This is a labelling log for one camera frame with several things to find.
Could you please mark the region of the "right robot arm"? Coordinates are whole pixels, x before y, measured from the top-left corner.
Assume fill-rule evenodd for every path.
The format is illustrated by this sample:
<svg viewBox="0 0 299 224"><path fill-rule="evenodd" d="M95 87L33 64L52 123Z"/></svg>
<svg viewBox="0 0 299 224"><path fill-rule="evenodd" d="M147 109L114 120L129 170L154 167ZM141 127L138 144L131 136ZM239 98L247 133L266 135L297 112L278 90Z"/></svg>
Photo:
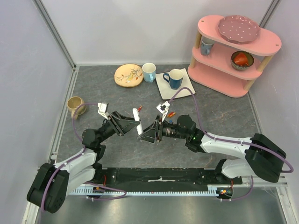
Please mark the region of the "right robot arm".
<svg viewBox="0 0 299 224"><path fill-rule="evenodd" d="M286 153L263 134L256 133L252 138L232 138L204 133L188 115L179 116L175 124L157 116L146 129L138 125L137 133L139 140L149 143L161 141L163 137L185 139L185 146L193 152L235 157L218 163L214 178L221 184L245 175L256 175L267 182L277 183L286 158Z"/></svg>

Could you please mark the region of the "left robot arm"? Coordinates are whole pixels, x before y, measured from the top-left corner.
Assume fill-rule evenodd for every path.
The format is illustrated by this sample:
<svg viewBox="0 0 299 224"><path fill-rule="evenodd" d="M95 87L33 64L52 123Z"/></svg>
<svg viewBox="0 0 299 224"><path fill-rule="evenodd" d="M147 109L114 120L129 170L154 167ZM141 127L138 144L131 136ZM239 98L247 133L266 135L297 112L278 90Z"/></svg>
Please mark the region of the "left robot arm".
<svg viewBox="0 0 299 224"><path fill-rule="evenodd" d="M27 201L49 213L57 212L65 198L81 184L99 183L103 173L94 167L105 152L102 142L117 134L123 136L133 128L142 133L139 112L133 109L133 117L118 112L107 115L99 129L86 129L82 133L83 148L70 158L56 163L43 164L27 193Z"/></svg>

